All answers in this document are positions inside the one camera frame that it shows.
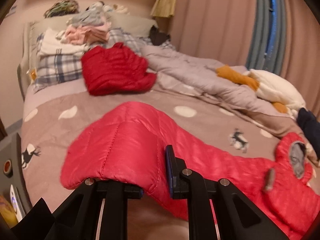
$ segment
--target white dot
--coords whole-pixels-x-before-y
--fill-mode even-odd
[[[58,120],[60,120],[62,118],[63,119],[72,118],[72,117],[74,117],[76,115],[77,112],[78,112],[78,107],[77,106],[73,106],[72,108],[70,108],[70,109],[68,109],[66,111],[63,111],[60,114]]]
[[[223,113],[223,114],[226,114],[226,115],[230,115],[230,116],[234,116],[234,115],[235,115],[234,113],[229,112],[229,111],[227,111],[227,110],[224,109],[224,108],[219,108],[219,111],[220,111],[221,113]]]
[[[266,130],[263,130],[263,129],[260,129],[260,133],[264,136],[264,137],[267,137],[267,138],[272,138],[272,134],[267,132]]]
[[[192,109],[188,106],[176,106],[174,108],[174,111],[183,117],[193,117],[197,114],[197,111],[195,109]]]
[[[31,143],[29,143],[27,146],[27,152],[30,154],[31,152],[34,152],[35,150],[36,150],[36,148]]]
[[[24,119],[24,122],[28,122],[30,121],[32,118],[34,118],[36,116],[36,114],[38,113],[38,109],[33,109]]]

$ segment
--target pink clothing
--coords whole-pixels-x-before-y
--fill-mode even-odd
[[[95,42],[107,42],[109,40],[110,22],[102,26],[82,26],[75,28],[69,25],[64,34],[64,41],[69,44],[82,45],[85,43],[92,44]]]

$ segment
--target stitching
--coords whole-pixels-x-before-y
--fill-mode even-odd
[[[159,127],[159,131],[160,131],[160,121],[159,121],[159,114],[158,114],[158,111],[156,111],[156,113],[157,113],[157,117],[158,117],[158,127]],[[150,194],[156,189],[156,187],[158,186],[158,183],[159,183],[159,179],[160,179],[160,172],[159,172],[159,151],[158,151],[158,148],[159,148],[159,146],[158,146],[158,137],[157,137],[157,162],[158,162],[158,164],[157,164],[157,169],[158,169],[158,179],[157,179],[157,183],[156,183],[156,185],[155,185],[155,187],[150,191]]]
[[[127,115],[128,115],[128,108],[126,108],[125,113],[124,113],[124,122],[127,121]],[[115,141],[115,139],[116,139],[116,136],[117,136],[117,134],[118,134],[119,127],[120,127],[120,125],[121,125],[122,123],[123,123],[123,122],[119,123],[118,126],[117,126],[117,129],[116,129],[116,132],[115,132],[115,136],[114,136],[113,139],[112,139],[111,146],[110,146],[109,151],[108,151],[108,153],[107,153],[106,159],[105,159],[104,162],[103,162],[103,166],[102,166],[102,170],[101,170],[101,175],[102,175],[102,176],[103,176],[104,166],[106,165],[106,161],[107,161],[107,159],[108,159],[109,153],[110,153],[110,151],[111,151],[111,148],[112,148],[112,146],[113,146],[113,143],[114,143],[114,141]]]
[[[115,132],[115,136],[114,136],[113,139],[112,139],[111,146],[110,146],[109,151],[108,151],[108,153],[107,153],[106,159],[104,160],[104,163],[103,163],[103,166],[102,166],[102,170],[101,170],[101,175],[102,175],[102,176],[103,176],[104,165],[106,164],[106,161],[107,161],[107,159],[108,159],[109,153],[110,153],[111,148],[112,148],[112,146],[113,146],[113,143],[114,143],[114,141],[115,141],[115,139],[116,139],[116,135],[117,135],[117,133],[118,133],[118,130],[119,130],[119,127],[120,127],[121,124],[122,124],[122,122],[119,123],[118,126],[117,126],[117,129],[116,129],[116,132]]]

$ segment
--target wall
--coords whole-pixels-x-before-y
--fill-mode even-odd
[[[17,66],[22,57],[24,22],[41,20],[43,13],[57,0],[17,0],[15,14],[0,25],[0,117],[7,128],[22,118],[23,101],[20,94]],[[99,0],[77,0],[81,10]],[[150,17],[155,0],[101,0],[118,3],[129,8],[132,15]]]

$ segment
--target red down jacket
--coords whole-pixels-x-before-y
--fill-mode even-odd
[[[81,62],[85,84],[94,96],[123,91],[144,92],[156,81],[156,74],[146,73],[146,59],[122,42],[110,49],[96,46],[84,54]]]
[[[276,162],[243,158],[207,145],[150,105],[127,102],[87,127],[71,144],[61,171],[64,187],[76,188],[87,178],[113,179],[139,185],[173,215],[188,219],[185,200],[172,200],[166,180],[164,149],[204,178],[230,179],[291,240],[300,239],[320,210],[320,197],[305,184],[312,167],[299,180],[289,164],[291,145],[302,139],[287,134],[277,146]],[[273,189],[263,192],[265,175],[276,171]]]

